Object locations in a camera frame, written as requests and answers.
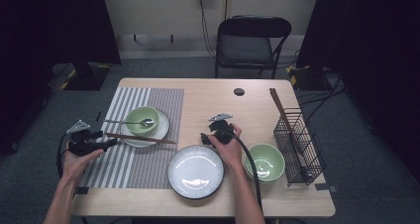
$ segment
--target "gray striped placemat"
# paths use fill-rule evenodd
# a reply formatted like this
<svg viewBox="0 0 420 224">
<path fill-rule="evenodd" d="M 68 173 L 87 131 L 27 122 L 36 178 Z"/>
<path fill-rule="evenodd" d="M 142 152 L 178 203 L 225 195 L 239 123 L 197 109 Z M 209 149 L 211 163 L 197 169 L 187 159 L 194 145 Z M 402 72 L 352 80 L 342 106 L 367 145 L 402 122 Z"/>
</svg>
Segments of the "gray striped placemat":
<svg viewBox="0 0 420 224">
<path fill-rule="evenodd" d="M 122 121 L 134 108 L 152 106 L 169 119 L 167 140 L 178 141 L 183 89 L 118 87 L 106 119 Z M 119 124 L 104 123 L 104 133 L 119 133 Z M 134 148 L 121 140 L 87 167 L 79 186 L 104 188 L 169 189 L 167 165 L 177 152 L 177 144 Z"/>
</svg>

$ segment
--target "utensil holder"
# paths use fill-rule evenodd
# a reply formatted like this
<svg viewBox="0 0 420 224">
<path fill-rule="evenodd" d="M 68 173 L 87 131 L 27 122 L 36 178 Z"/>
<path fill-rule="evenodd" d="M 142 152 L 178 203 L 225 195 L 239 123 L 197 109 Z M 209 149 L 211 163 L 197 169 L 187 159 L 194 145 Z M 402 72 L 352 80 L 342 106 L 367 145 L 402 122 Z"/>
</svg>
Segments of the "utensil holder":
<svg viewBox="0 0 420 224">
<path fill-rule="evenodd" d="M 287 185 L 290 186 L 293 183 L 309 185 L 326 168 L 321 156 L 322 150 L 318 147 L 318 142 L 309 127 L 305 125 L 300 109 L 284 109 L 284 112 L 297 140 L 296 146 L 298 146 L 297 148 L 293 146 L 291 134 L 280 117 L 273 132 L 277 147 L 284 156 Z"/>
</svg>

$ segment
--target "metal spoon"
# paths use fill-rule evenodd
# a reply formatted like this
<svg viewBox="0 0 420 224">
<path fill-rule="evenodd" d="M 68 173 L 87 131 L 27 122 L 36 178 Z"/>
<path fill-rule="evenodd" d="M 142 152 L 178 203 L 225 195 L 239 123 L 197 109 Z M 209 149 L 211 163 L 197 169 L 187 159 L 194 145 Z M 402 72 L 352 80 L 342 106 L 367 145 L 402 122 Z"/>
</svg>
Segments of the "metal spoon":
<svg viewBox="0 0 420 224">
<path fill-rule="evenodd" d="M 140 122 L 125 122 L 125 121 L 115 121 L 115 120 L 108 120 L 108 119 L 104 119 L 104 122 L 120 123 L 120 124 L 140 124 L 144 127 L 150 127 L 155 123 L 155 121 L 153 119 L 150 119 L 150 118 L 144 119 Z"/>
<path fill-rule="evenodd" d="M 144 127 L 151 127 L 154 123 L 155 121 L 153 119 L 147 118 L 147 119 L 142 120 L 140 122 L 140 125 Z"/>
</svg>

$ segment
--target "black curtain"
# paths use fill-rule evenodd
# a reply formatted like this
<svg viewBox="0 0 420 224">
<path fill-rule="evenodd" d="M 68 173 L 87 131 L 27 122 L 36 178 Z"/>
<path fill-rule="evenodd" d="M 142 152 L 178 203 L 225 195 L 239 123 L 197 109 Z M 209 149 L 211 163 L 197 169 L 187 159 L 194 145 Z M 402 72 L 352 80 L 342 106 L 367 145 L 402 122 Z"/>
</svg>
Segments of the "black curtain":
<svg viewBox="0 0 420 224">
<path fill-rule="evenodd" d="M 334 68 L 420 181 L 420 0 L 317 0 L 297 66 Z"/>
<path fill-rule="evenodd" d="M 121 64 L 105 0 L 0 0 L 0 141 L 5 146 L 22 132 L 19 123 L 51 80 L 52 67 L 76 56 Z"/>
</svg>

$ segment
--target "forearm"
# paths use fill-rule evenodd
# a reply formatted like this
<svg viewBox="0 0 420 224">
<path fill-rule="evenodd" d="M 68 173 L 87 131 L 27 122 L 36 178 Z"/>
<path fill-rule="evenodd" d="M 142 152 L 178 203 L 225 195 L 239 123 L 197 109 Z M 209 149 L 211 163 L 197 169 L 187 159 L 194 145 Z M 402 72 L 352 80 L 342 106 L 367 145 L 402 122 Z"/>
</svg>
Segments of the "forearm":
<svg viewBox="0 0 420 224">
<path fill-rule="evenodd" d="M 235 192 L 235 216 L 237 224 L 264 223 L 257 198 L 248 184 L 248 178 L 241 164 L 230 167 Z"/>
<path fill-rule="evenodd" d="M 44 224 L 70 223 L 71 201 L 76 183 L 63 177 L 55 190 Z"/>
</svg>

